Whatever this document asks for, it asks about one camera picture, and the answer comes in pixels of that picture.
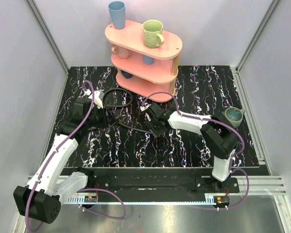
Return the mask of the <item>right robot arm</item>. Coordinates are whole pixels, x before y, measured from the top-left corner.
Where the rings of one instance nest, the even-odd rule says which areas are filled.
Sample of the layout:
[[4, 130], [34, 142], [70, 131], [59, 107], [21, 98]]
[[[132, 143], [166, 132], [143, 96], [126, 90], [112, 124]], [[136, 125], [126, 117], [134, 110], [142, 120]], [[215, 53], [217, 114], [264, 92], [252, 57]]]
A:
[[145, 122], [155, 137], [168, 129], [185, 130], [201, 135], [213, 156], [210, 186], [215, 192], [227, 188], [231, 174], [231, 157], [236, 152], [239, 134], [223, 114], [201, 116], [177, 110], [164, 110], [153, 103], [143, 109], [148, 116]]

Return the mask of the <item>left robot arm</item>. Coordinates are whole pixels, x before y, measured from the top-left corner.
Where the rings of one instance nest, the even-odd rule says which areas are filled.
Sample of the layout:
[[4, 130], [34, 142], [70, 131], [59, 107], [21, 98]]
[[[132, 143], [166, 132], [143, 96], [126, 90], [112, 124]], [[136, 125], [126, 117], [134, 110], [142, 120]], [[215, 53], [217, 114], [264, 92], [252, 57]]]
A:
[[13, 192], [17, 209], [26, 221], [35, 219], [51, 224], [58, 216], [61, 206], [75, 193], [94, 189], [94, 172], [81, 167], [76, 168], [63, 182], [57, 183], [57, 180], [68, 159], [89, 131], [102, 129], [107, 125], [103, 97], [90, 95], [74, 102], [72, 114], [61, 123], [42, 165], [25, 186], [17, 186]]

